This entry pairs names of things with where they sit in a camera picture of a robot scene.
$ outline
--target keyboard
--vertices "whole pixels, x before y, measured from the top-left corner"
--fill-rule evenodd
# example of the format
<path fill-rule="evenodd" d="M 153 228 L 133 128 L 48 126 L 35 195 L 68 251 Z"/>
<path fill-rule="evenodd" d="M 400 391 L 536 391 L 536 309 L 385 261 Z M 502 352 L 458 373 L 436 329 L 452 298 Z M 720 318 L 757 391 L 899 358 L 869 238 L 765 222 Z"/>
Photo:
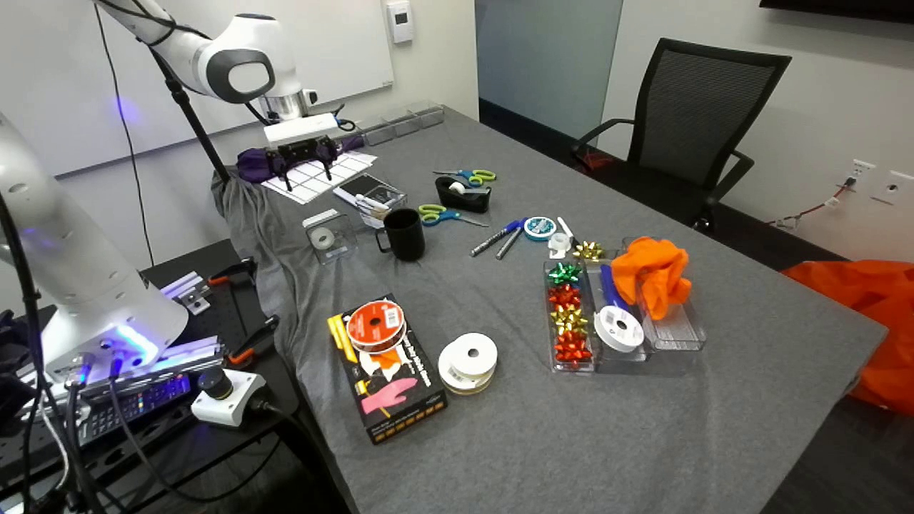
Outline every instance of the keyboard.
<path fill-rule="evenodd" d="M 132 425 L 143 448 L 166 442 L 172 435 L 193 423 L 185 405 L 185 398 L 193 395 L 193 381 L 189 373 L 175 373 L 159 382 L 138 386 L 133 391 L 118 395 L 126 423 Z M 102 459 L 105 466 L 95 469 L 101 478 L 102 469 L 111 469 L 102 448 L 118 448 L 122 442 L 118 412 L 105 388 L 85 395 L 76 418 L 76 439 L 82 458 Z M 0 436 L 0 489 L 18 489 L 23 481 L 23 429 L 13 436 Z M 58 442 L 46 423 L 36 418 L 31 429 L 31 473 L 41 478 L 61 462 Z"/>

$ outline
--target white tape roll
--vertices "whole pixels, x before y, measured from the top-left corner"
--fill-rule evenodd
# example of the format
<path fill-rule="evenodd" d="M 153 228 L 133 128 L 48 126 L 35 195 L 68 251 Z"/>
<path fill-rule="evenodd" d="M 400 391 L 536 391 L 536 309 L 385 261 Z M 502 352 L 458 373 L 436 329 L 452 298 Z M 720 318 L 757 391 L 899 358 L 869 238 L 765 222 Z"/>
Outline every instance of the white tape roll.
<path fill-rule="evenodd" d="M 436 373 L 452 395 L 469 398 L 488 388 L 498 366 L 498 346 L 486 333 L 462 333 L 436 358 Z"/>
<path fill-rule="evenodd" d="M 312 239 L 312 245 L 319 249 L 319 251 L 328 251 L 328 249 L 333 249 L 333 243 L 338 243 L 333 231 L 326 228 L 326 226 L 318 226 L 315 231 L 309 231 L 309 239 Z"/>
<path fill-rule="evenodd" d="M 640 321 L 616 305 L 605 305 L 595 313 L 595 331 L 608 349 L 620 355 L 632 355 L 646 342 L 646 329 L 640 326 Z"/>

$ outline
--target plastic container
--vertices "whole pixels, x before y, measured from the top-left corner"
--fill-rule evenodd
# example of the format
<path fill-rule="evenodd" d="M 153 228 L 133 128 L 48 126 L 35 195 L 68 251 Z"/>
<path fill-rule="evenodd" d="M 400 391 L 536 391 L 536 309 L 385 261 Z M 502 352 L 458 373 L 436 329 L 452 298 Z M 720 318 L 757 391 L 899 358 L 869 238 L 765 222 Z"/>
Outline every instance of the plastic container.
<path fill-rule="evenodd" d="M 549 355 L 558 373 L 595 373 L 600 346 L 595 342 L 595 301 L 586 266 L 576 261 L 545 263 Z"/>
<path fill-rule="evenodd" d="M 636 349 L 620 346 L 620 342 L 603 342 L 605 336 L 595 339 L 603 346 L 596 372 L 632 372 L 633 366 L 642 366 L 646 372 L 650 369 L 668 369 L 668 366 L 682 366 L 690 363 L 702 346 L 706 346 L 706 331 L 695 313 L 695 309 L 685 303 L 673 309 L 666 321 L 648 321 L 636 305 L 626 305 L 626 301 L 616 298 L 612 271 L 603 263 L 589 263 L 586 276 L 590 282 L 595 295 L 595 312 L 600 313 L 603 309 L 623 309 L 632 318 L 626 323 L 640 323 L 642 342 Z"/>

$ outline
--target gray table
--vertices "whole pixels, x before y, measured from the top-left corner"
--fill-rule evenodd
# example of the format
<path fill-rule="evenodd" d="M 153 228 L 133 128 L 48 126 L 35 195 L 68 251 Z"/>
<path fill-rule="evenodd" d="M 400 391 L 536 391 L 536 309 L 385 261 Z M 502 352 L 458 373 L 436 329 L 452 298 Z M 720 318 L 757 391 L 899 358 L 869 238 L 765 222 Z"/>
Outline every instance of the gray table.
<path fill-rule="evenodd" d="M 279 352 L 359 512 L 759 512 L 882 336 L 853 312 L 455 112 L 369 152 L 379 156 L 370 175 L 405 189 L 412 206 L 436 196 L 440 168 L 493 168 L 492 228 L 425 228 L 429 255 L 405 266 L 346 212 L 349 251 L 319 256 L 299 219 L 339 206 L 333 196 L 302 209 L 243 184 L 218 195 L 233 245 L 259 261 L 263 309 L 283 318 Z M 690 305 L 708 331 L 700 363 L 673 373 L 550 373 L 545 249 L 519 239 L 505 261 L 469 256 L 523 214 L 559 214 L 608 249 L 636 233 L 689 249 Z M 482 331 L 499 346 L 499 369 L 488 395 L 455 398 L 446 413 L 370 445 L 326 318 L 388 292 L 430 358 Z"/>

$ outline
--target cable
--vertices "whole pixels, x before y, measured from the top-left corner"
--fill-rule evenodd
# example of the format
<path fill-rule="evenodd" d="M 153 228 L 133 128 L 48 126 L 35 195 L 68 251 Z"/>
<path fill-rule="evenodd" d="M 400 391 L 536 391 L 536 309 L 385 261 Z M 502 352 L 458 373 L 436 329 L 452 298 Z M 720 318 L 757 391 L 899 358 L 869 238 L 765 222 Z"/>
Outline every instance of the cable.
<path fill-rule="evenodd" d="M 826 196 L 822 202 L 817 202 L 817 206 L 812 206 L 812 209 L 802 209 L 802 212 L 796 212 L 796 214 L 780 218 L 780 219 L 767 219 L 767 226 L 793 228 L 802 218 L 807 218 L 807 214 L 815 214 L 815 212 L 822 212 L 826 206 L 840 202 L 840 196 L 847 195 L 853 186 L 857 186 L 857 181 L 847 178 L 847 181 L 840 184 L 836 191 L 833 191 L 830 196 Z"/>
<path fill-rule="evenodd" d="M 181 500 L 189 500 L 189 503 L 219 503 L 219 500 L 238 493 L 243 486 L 249 486 L 249 483 L 269 466 L 269 459 L 278 455 L 278 448 L 279 448 L 279 442 L 283 442 L 283 439 L 278 439 L 273 448 L 265 452 L 265 458 L 259 459 L 259 466 L 256 466 L 249 478 L 243 478 L 238 486 L 232 486 L 229 492 L 219 492 L 219 493 L 213 493 L 213 498 L 198 498 L 198 493 L 181 492 L 181 489 L 175 489 L 169 481 L 162 481 L 159 472 L 153 469 L 153 462 L 146 458 L 146 452 L 141 448 L 133 432 L 129 429 L 129 423 L 126 423 L 126 418 L 122 418 L 122 412 L 121 412 L 121 401 L 118 401 L 118 386 L 115 386 L 115 381 L 109 381 L 109 398 L 111 398 L 115 413 L 118 413 L 118 419 L 121 419 L 121 432 L 122 432 L 126 439 L 132 442 L 133 455 L 143 459 L 149 478 L 151 478 L 153 483 L 159 483 L 169 493 L 175 493 L 175 498 L 181 498 Z"/>
<path fill-rule="evenodd" d="M 138 5 L 146 18 L 151 18 L 141 0 L 133 0 L 133 5 Z"/>
<path fill-rule="evenodd" d="M 68 386 L 66 429 L 68 429 L 68 445 L 72 445 L 72 469 L 76 478 L 76 500 L 85 500 L 91 512 L 105 514 L 102 503 L 98 500 L 95 481 L 82 466 L 81 436 L 76 436 L 76 401 L 81 401 L 81 388 Z"/>
<path fill-rule="evenodd" d="M 353 121 L 339 118 L 343 108 L 346 108 L 346 102 L 339 102 L 339 106 L 333 108 L 338 128 L 339 128 L 339 132 L 358 132 L 359 126 L 358 126 Z"/>
<path fill-rule="evenodd" d="M 265 121 L 251 102 L 245 102 L 245 108 L 259 121 L 259 126 L 273 126 L 273 122 Z"/>
<path fill-rule="evenodd" d="M 62 445 L 62 436 L 58 435 L 58 425 L 48 419 L 48 412 L 43 408 L 41 418 L 46 419 L 46 429 L 51 432 L 53 442 L 58 442 L 58 452 L 61 452 L 61 459 L 62 459 L 62 472 L 61 472 L 61 481 L 53 483 L 53 489 L 62 489 L 66 481 L 68 481 L 68 472 L 72 472 L 72 462 L 68 462 L 68 452 Z"/>
<path fill-rule="evenodd" d="M 159 22 L 159 25 L 169 28 L 169 34 L 172 34 L 172 32 L 189 32 L 189 34 L 198 34 L 198 38 L 208 41 L 208 34 L 202 34 L 202 32 L 198 32 L 198 28 L 191 28 L 191 25 L 181 25 L 175 18 L 162 21 L 162 18 L 149 15 L 146 9 L 143 9 L 143 11 L 132 11 L 132 9 L 115 5 L 115 4 L 109 4 L 109 0 L 101 0 L 101 4 L 105 4 L 105 9 L 111 9 L 111 11 Z"/>
<path fill-rule="evenodd" d="M 121 132 L 126 136 L 129 156 L 132 156 L 138 209 L 141 209 L 141 228 L 143 228 L 146 256 L 149 256 L 149 268 L 151 268 L 153 266 L 153 255 L 151 255 L 151 238 L 149 238 L 149 222 L 146 222 L 146 199 L 143 199 L 143 181 L 141 181 L 133 136 L 132 136 L 132 128 L 129 128 L 126 114 L 122 114 L 121 79 L 118 79 L 115 56 L 111 56 L 111 49 L 109 49 L 109 34 L 105 34 L 105 25 L 102 25 L 102 15 L 101 15 L 98 4 L 91 4 L 91 9 L 95 9 L 95 21 L 98 21 L 98 34 L 101 34 L 101 44 L 102 44 L 102 52 L 105 52 L 105 59 L 109 59 L 109 72 L 111 72 L 111 88 L 115 88 Z"/>
<path fill-rule="evenodd" d="M 109 489 L 98 489 L 118 512 L 126 512 L 126 505 L 109 492 Z"/>
<path fill-rule="evenodd" d="M 23 489 L 19 489 L 23 512 L 29 512 L 31 509 L 31 429 L 35 429 L 41 395 L 43 395 L 43 388 L 48 388 L 48 382 L 46 382 L 46 358 L 41 349 L 36 292 L 31 282 L 31 268 L 29 268 L 29 261 L 23 251 L 19 231 L 8 214 L 3 195 L 0 195 L 0 226 L 3 226 L 3 239 L 8 245 L 8 256 L 12 256 L 12 266 L 18 271 L 19 292 L 23 292 L 26 323 L 29 323 L 26 339 L 29 339 L 29 355 L 31 355 L 31 366 L 35 366 L 35 401 L 31 401 L 26 432 L 23 432 Z"/>

